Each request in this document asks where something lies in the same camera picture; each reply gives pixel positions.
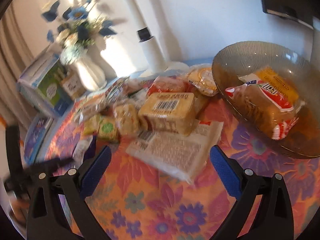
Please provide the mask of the green yellow snack packet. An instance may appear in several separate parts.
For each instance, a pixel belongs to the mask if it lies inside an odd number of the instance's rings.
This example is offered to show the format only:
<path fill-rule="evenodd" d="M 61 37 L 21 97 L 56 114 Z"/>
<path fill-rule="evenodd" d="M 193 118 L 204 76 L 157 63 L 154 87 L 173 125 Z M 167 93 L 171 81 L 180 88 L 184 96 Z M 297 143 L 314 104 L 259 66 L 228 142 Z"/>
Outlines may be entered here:
<path fill-rule="evenodd" d="M 119 132 L 111 116 L 94 115 L 84 123 L 83 135 L 96 135 L 99 140 L 117 142 Z"/>

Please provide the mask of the large white noodle packet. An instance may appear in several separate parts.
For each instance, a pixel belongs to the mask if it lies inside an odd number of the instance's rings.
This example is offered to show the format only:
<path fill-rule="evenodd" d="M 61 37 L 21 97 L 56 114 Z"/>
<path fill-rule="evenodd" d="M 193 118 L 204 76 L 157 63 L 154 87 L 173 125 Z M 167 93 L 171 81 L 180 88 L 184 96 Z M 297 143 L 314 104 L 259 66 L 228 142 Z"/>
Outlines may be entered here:
<path fill-rule="evenodd" d="M 126 153 L 150 166 L 192 184 L 209 158 L 210 148 L 221 137 L 223 122 L 195 122 L 189 136 L 143 131 Z"/>

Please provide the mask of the red white bread packet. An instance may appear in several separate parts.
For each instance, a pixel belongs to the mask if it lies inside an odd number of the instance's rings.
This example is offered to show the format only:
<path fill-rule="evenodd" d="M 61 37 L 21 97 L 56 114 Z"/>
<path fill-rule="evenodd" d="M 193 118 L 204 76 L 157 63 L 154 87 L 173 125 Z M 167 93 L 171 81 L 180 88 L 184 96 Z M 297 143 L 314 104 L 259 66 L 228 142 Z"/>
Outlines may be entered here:
<path fill-rule="evenodd" d="M 234 107 L 270 139 L 284 139 L 305 105 L 296 88 L 269 66 L 239 80 L 242 85 L 225 89 Z"/>

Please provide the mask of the puffed rice snack packet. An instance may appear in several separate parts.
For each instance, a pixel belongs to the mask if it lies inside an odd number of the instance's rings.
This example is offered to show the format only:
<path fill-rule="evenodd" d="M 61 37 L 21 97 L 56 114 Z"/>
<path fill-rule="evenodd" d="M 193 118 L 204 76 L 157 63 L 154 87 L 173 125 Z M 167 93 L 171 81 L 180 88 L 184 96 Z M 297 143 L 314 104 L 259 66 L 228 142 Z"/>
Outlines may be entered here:
<path fill-rule="evenodd" d="M 134 104 L 117 105 L 114 108 L 114 117 L 121 136 L 134 136 L 139 132 L 138 112 Z"/>

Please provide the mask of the yellow barcode cake packet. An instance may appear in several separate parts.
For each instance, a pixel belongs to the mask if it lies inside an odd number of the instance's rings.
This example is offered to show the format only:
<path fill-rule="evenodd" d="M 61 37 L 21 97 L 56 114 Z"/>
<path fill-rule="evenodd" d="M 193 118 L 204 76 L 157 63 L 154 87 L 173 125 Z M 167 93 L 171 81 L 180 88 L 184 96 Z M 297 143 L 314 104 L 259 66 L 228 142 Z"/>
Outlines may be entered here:
<path fill-rule="evenodd" d="M 142 128 L 188 136 L 195 121 L 193 93 L 153 93 L 138 111 Z"/>

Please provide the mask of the round yellow pastry packet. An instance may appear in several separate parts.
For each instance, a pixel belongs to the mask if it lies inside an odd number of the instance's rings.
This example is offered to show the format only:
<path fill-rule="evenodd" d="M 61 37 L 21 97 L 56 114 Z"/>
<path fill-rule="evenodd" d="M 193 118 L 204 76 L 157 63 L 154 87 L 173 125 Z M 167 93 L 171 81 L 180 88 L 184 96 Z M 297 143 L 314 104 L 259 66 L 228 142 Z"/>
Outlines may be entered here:
<path fill-rule="evenodd" d="M 205 96 L 212 97 L 218 93 L 212 68 L 207 64 L 195 65 L 187 74 L 187 80 Z"/>

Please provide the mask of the red snack packet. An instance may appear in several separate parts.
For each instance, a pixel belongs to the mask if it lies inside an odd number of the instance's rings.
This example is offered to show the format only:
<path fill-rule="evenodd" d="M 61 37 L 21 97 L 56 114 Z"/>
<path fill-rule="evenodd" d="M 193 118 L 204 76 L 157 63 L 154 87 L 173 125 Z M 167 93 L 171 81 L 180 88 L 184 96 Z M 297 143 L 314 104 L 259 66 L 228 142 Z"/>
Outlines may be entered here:
<path fill-rule="evenodd" d="M 173 77 L 159 76 L 150 86 L 147 95 L 150 96 L 153 93 L 180 93 L 186 92 L 189 85 L 181 79 Z"/>

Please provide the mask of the purple blue packet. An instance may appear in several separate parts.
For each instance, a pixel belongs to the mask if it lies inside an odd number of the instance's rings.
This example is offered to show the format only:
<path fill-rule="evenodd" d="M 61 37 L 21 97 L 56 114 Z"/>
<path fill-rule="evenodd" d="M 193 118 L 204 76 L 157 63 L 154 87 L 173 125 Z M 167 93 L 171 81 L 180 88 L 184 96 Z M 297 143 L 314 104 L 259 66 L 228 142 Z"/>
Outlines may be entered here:
<path fill-rule="evenodd" d="M 53 123 L 53 118 L 43 114 L 35 116 L 24 141 L 24 161 L 28 165 L 35 163 L 43 141 Z"/>

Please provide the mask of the green blue tissue box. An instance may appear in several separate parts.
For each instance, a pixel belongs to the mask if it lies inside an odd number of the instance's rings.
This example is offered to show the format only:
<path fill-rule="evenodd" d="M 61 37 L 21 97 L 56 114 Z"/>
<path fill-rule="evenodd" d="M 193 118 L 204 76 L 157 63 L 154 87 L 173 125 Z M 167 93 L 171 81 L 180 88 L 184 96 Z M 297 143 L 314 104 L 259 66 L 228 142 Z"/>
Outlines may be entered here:
<path fill-rule="evenodd" d="M 51 51 L 42 52 L 17 81 L 20 93 L 44 115 L 58 119 L 73 103 L 62 88 L 63 66 L 59 55 Z"/>

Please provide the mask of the small toothpick holder box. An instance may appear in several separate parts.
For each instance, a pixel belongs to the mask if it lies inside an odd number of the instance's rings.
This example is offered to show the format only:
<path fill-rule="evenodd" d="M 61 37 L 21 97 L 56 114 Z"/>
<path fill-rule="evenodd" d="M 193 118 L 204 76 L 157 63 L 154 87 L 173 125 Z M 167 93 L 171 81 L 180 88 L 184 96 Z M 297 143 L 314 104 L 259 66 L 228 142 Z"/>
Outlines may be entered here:
<path fill-rule="evenodd" d="M 68 72 L 67 76 L 60 82 L 60 84 L 73 101 L 83 96 L 86 92 L 78 74 L 75 72 Z"/>

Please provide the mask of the ribbed glass bowl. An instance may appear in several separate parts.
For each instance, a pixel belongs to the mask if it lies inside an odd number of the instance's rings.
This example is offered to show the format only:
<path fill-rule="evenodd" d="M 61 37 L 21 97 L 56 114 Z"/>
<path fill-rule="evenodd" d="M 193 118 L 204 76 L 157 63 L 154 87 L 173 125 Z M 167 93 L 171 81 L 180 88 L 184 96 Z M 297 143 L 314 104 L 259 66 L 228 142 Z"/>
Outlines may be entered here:
<path fill-rule="evenodd" d="M 236 118 L 268 146 L 319 156 L 319 69 L 283 46 L 245 41 L 217 53 L 213 78 Z"/>

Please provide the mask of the white ribbed vase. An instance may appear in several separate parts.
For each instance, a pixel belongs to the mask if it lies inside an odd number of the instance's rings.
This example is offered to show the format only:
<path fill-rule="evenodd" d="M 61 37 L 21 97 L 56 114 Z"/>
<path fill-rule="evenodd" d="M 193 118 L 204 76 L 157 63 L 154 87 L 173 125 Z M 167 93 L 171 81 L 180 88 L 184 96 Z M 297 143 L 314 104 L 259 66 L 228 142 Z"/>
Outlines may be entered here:
<path fill-rule="evenodd" d="M 82 85 L 90 92 L 103 89 L 106 84 L 104 71 L 88 55 L 82 55 L 73 62 Z"/>

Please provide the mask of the beige curtain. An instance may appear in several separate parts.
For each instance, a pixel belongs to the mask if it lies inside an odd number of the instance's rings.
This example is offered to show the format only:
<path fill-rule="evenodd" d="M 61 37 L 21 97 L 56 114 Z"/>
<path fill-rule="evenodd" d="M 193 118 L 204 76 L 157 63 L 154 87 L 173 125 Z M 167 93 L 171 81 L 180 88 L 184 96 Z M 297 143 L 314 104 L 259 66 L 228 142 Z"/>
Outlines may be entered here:
<path fill-rule="evenodd" d="M 1 118 L 18 124 L 23 138 L 38 111 L 21 95 L 17 81 L 33 59 L 10 5 L 1 18 Z"/>

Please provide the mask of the blue white artificial flowers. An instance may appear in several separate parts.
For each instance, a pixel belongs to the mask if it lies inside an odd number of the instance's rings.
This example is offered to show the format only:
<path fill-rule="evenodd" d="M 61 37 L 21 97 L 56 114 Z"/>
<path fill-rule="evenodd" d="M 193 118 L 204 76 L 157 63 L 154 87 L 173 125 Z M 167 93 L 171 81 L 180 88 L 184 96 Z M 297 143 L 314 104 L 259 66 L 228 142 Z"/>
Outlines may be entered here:
<path fill-rule="evenodd" d="M 60 61 L 70 65 L 84 57 L 98 37 L 104 39 L 117 35 L 114 23 L 103 12 L 95 18 L 90 17 L 92 10 L 101 6 L 100 0 L 73 0 L 63 14 L 59 14 L 60 0 L 44 5 L 41 17 L 47 22 L 58 22 L 56 31 L 49 30 L 47 41 L 61 48 Z"/>

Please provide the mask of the white floor lamp pole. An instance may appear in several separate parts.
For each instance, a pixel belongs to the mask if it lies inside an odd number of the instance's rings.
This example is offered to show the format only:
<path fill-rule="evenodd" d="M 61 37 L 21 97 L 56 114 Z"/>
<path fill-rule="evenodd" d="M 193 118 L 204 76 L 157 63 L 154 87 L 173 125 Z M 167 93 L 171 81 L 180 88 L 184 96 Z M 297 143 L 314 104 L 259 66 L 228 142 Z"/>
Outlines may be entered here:
<path fill-rule="evenodd" d="M 167 69 L 167 64 L 163 53 L 154 36 L 146 24 L 143 14 L 136 2 L 136 0 L 124 0 L 127 8 L 137 26 L 137 35 L 142 47 L 144 56 L 149 64 L 149 71 L 152 74 L 157 74 Z"/>

